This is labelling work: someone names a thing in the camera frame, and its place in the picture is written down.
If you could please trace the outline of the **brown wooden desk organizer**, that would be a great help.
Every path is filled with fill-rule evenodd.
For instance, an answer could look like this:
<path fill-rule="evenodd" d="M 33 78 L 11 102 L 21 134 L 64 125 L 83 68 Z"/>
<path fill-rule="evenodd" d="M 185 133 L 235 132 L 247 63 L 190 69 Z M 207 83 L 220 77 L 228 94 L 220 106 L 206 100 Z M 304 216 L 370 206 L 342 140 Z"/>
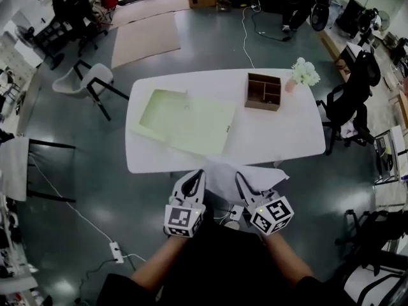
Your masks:
<path fill-rule="evenodd" d="M 245 107 L 276 112 L 281 106 L 281 79 L 248 73 Z"/>

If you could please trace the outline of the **brown cardboard floor sheet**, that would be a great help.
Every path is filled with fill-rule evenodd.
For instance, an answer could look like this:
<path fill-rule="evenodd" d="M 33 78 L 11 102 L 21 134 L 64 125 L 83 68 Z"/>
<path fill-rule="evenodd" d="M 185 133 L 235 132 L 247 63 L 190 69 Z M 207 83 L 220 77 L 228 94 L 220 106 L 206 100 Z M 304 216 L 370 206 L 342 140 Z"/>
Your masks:
<path fill-rule="evenodd" d="M 111 68 L 181 48 L 174 13 L 164 13 L 120 26 Z"/>

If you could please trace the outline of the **person's left forearm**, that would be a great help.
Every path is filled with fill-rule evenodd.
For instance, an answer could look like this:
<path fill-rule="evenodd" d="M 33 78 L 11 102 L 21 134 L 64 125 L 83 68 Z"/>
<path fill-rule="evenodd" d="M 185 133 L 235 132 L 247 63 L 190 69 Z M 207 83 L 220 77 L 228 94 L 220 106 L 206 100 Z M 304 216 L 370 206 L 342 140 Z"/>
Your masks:
<path fill-rule="evenodd" d="M 130 279 L 147 291 L 157 293 L 188 240 L 187 237 L 170 236 Z"/>

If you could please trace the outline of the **black office chair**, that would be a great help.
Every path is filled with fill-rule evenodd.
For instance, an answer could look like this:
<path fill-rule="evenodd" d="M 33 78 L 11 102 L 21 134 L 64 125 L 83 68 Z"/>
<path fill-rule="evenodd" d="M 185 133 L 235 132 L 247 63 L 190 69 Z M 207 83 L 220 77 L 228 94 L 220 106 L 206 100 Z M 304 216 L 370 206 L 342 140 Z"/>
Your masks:
<path fill-rule="evenodd" d="M 52 0 L 52 8 L 58 20 L 71 26 L 73 38 L 78 40 L 79 57 L 88 44 L 97 50 L 95 39 L 102 34 L 108 35 L 108 31 L 102 29 L 90 0 Z"/>
<path fill-rule="evenodd" d="M 331 128 L 330 144 L 326 155 L 330 155 L 336 140 L 344 141 L 346 147 L 352 142 L 360 146 L 372 145 L 374 137 L 367 126 L 368 113 L 365 105 L 371 97 L 371 88 L 381 79 L 381 70 L 371 52 L 360 51 L 346 83 L 336 86 L 316 105 L 324 108 L 327 121 L 324 127 Z"/>

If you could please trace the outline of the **person's right forearm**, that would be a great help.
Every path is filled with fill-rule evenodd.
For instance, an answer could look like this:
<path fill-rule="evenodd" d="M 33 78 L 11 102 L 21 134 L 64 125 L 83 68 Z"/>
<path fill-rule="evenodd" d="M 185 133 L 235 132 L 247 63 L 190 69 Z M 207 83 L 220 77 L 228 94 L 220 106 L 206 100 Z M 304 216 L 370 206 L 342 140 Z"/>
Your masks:
<path fill-rule="evenodd" d="M 310 267 L 300 258 L 279 233 L 262 236 L 262 241 L 276 267 L 290 286 L 297 285 L 305 277 L 313 277 Z"/>

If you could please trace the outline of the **black cabinet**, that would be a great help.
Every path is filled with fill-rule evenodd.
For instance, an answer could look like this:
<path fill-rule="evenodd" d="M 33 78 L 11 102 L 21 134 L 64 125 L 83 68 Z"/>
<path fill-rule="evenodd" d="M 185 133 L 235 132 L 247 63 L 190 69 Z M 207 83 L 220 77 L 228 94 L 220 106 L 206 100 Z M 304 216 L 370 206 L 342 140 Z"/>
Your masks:
<path fill-rule="evenodd" d="M 356 0 L 349 0 L 343 13 L 337 18 L 338 27 L 345 33 L 348 33 L 353 39 L 358 33 L 358 17 L 365 8 Z"/>

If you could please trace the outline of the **white flower bouquet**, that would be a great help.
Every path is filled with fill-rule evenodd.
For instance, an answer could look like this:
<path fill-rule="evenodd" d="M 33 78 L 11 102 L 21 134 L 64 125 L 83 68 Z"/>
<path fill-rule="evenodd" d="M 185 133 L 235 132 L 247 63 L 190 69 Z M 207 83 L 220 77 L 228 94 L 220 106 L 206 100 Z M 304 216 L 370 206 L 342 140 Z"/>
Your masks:
<path fill-rule="evenodd" d="M 310 87 L 316 85 L 321 79 L 314 65 L 303 57 L 297 58 L 296 62 L 292 65 L 291 78 L 296 84 L 308 85 Z"/>

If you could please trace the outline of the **person's black clothing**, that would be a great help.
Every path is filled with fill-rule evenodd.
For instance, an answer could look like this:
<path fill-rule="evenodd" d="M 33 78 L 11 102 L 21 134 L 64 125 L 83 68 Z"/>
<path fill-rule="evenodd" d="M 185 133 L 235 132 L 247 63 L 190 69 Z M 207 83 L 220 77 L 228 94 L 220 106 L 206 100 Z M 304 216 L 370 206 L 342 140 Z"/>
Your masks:
<path fill-rule="evenodd" d="M 157 293 L 111 273 L 96 306 L 355 306 L 315 276 L 290 286 L 262 236 L 221 226 L 213 214 L 205 213 Z"/>

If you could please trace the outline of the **white cloth sheet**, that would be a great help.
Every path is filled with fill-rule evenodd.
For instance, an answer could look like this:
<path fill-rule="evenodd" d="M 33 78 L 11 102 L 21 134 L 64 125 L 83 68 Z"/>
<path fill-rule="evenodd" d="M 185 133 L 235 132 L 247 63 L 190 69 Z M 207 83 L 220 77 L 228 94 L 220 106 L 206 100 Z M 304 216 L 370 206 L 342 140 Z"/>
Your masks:
<path fill-rule="evenodd" d="M 223 159 L 208 158 L 203 168 L 206 173 L 206 189 L 229 203 L 244 206 L 235 181 L 237 173 L 243 175 L 250 190 L 261 193 L 274 188 L 289 176 L 280 169 L 227 163 Z"/>

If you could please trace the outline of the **beige floor mat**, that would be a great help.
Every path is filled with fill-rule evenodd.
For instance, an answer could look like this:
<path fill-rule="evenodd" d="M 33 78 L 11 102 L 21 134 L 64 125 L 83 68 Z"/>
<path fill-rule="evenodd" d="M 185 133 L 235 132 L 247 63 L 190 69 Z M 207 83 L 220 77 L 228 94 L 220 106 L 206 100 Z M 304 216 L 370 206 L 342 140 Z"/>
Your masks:
<path fill-rule="evenodd" d="M 189 9 L 188 0 L 141 0 L 117 7 L 109 30 L 156 15 Z"/>

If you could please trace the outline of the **grey table black frame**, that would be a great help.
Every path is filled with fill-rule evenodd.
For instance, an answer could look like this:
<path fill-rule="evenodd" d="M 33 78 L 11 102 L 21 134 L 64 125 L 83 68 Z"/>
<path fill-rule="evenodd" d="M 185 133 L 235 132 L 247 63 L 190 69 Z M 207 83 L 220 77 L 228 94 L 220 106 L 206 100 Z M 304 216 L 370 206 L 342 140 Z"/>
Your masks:
<path fill-rule="evenodd" d="M 27 197 L 75 203 L 69 198 L 57 197 L 28 188 L 29 153 L 32 145 L 42 145 L 62 149 L 75 149 L 63 143 L 44 142 L 23 136 L 14 137 L 0 144 L 0 192 L 15 201 L 26 201 Z"/>

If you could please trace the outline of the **white chair black legs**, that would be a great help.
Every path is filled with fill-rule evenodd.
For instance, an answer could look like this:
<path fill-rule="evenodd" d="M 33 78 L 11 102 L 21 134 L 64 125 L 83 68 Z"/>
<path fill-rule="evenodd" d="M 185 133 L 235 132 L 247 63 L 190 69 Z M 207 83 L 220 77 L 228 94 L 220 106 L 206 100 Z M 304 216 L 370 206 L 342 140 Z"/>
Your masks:
<path fill-rule="evenodd" d="M 80 59 L 64 76 L 53 82 L 52 89 L 56 93 L 71 98 L 92 99 L 107 121 L 111 121 L 111 117 L 99 96 L 108 90 L 126 101 L 129 100 L 129 96 L 116 89 L 113 84 L 113 73 L 108 67 L 101 63 L 90 65 Z"/>

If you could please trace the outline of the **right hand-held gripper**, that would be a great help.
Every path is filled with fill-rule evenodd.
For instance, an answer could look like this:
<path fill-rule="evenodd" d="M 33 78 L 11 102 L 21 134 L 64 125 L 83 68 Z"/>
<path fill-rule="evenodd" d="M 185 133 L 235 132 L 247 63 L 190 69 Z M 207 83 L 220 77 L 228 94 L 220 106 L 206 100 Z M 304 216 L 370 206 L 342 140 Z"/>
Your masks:
<path fill-rule="evenodd" d="M 250 223 L 268 236 L 286 227 L 294 216 L 294 211 L 285 196 L 270 189 L 260 194 L 248 183 L 239 171 L 235 173 L 235 184 L 246 209 L 251 215 Z"/>

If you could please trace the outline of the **white power strip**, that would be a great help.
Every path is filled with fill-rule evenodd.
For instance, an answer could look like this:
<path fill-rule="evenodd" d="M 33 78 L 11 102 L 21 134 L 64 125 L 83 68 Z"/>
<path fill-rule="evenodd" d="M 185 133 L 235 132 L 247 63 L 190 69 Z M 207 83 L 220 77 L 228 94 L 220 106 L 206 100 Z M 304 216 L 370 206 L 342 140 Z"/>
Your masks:
<path fill-rule="evenodd" d="M 109 243 L 111 252 L 112 252 L 112 258 L 113 260 L 118 263 L 118 264 L 123 264 L 124 263 L 124 258 L 122 255 L 122 251 L 119 247 L 119 244 L 117 242 L 110 242 Z"/>

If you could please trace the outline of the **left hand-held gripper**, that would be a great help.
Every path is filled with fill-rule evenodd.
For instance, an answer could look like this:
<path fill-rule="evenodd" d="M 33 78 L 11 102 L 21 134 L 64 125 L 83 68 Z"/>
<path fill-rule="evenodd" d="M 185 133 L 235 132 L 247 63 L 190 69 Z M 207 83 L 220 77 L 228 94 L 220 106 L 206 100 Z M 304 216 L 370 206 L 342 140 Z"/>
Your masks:
<path fill-rule="evenodd" d="M 172 196 L 180 199 L 203 200 L 205 194 L 206 173 L 193 170 L 178 179 L 173 187 Z M 182 202 L 180 205 L 165 206 L 164 232 L 167 235 L 191 238 L 203 222 L 206 206 L 202 203 Z"/>

